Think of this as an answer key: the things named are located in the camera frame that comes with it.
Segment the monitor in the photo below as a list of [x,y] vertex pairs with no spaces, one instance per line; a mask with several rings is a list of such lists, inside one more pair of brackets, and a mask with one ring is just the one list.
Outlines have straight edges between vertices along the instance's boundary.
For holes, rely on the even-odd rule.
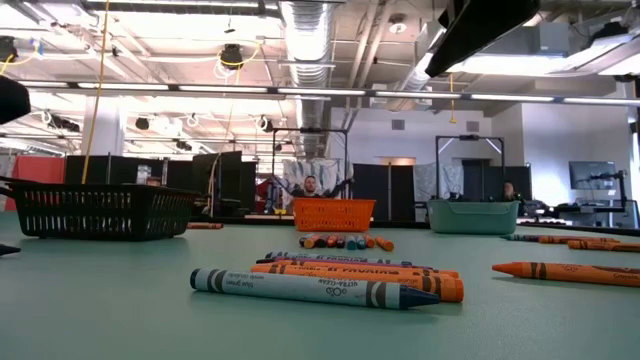
[[593,179],[595,176],[615,174],[616,165],[611,161],[570,161],[569,175],[574,190],[615,190],[617,180]]

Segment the pipe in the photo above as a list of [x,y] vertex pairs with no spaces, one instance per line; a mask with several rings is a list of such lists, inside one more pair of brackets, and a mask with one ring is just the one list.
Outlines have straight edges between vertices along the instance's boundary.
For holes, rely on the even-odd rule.
[[[333,4],[317,2],[282,2],[282,18],[286,24],[285,39],[288,59],[293,61],[327,62],[330,58]],[[322,66],[291,66],[295,87],[326,88],[329,68]],[[299,127],[320,127],[324,103],[315,100],[296,100]],[[303,137],[303,151],[307,156],[317,153],[317,139]]]
[[367,54],[367,60],[364,63],[364,67],[362,68],[362,74],[360,75],[360,79],[358,80],[358,88],[364,86],[367,82],[367,77],[369,76],[369,71],[371,70],[371,65],[373,65],[373,58],[376,56],[378,52],[378,46],[380,46],[380,40],[382,40],[382,35],[385,31],[385,24],[389,22],[389,17],[391,17],[392,3],[390,0],[384,4],[384,8],[382,10],[382,16],[380,17],[380,23],[378,25],[378,29],[376,34],[371,42],[371,47],[369,47],[369,53]]
[[364,51],[367,48],[367,42],[369,41],[369,35],[371,34],[371,29],[373,28],[373,22],[376,18],[377,9],[378,4],[369,4],[369,8],[367,9],[367,23],[364,26],[362,35],[360,36],[358,50],[356,50],[356,57],[353,60],[353,65],[351,66],[351,73],[349,73],[349,81],[347,81],[346,86],[347,88],[352,88],[353,84],[356,82],[356,76],[358,75],[358,70],[360,69],[360,63],[362,62]]

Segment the column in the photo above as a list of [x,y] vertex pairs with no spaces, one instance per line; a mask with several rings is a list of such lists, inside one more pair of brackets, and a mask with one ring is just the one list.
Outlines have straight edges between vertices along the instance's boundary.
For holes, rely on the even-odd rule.
[[[82,128],[82,154],[87,153],[91,120],[95,106],[95,97],[87,97]],[[124,136],[127,127],[127,112],[121,106],[120,98],[101,97],[94,125],[93,142],[90,155],[122,156]]]

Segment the white wall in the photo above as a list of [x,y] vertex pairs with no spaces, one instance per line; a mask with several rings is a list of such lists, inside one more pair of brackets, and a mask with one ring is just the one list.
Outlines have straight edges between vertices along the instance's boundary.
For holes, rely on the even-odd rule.
[[[569,161],[613,161],[617,170],[629,170],[631,138],[626,108],[523,104],[522,125],[524,160],[531,163],[533,195],[547,204],[592,197],[590,191],[571,190]],[[595,192],[596,199],[618,196]]]
[[504,138],[505,165],[524,166],[522,104],[516,104],[496,115],[491,121],[493,136]]
[[[334,128],[342,125],[343,108],[331,109]],[[491,136],[491,118],[481,111],[456,111],[457,124],[451,124],[451,113],[437,115],[429,111],[402,111],[393,113],[383,109],[361,109],[349,132],[349,158],[355,164],[380,164],[379,157],[413,157],[417,164],[435,162],[436,135],[467,134],[466,122],[478,121],[478,135]],[[392,119],[405,120],[405,130],[391,130]],[[486,142],[454,142],[441,154],[441,160],[452,158],[493,158],[493,150]],[[344,150],[332,136],[328,156],[343,158]]]

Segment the green table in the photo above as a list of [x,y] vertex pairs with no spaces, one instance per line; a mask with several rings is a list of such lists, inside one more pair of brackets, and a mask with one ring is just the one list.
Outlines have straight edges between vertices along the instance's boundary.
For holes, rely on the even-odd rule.
[[511,261],[640,267],[640,254],[397,229],[373,231],[395,241],[394,253],[317,250],[461,273],[462,304],[403,312],[191,290],[194,268],[246,271],[268,251],[298,250],[291,227],[227,226],[146,243],[25,239],[11,214],[0,215],[0,229],[0,243],[23,249],[0,259],[3,360],[640,356],[639,288],[491,271],[492,264]]

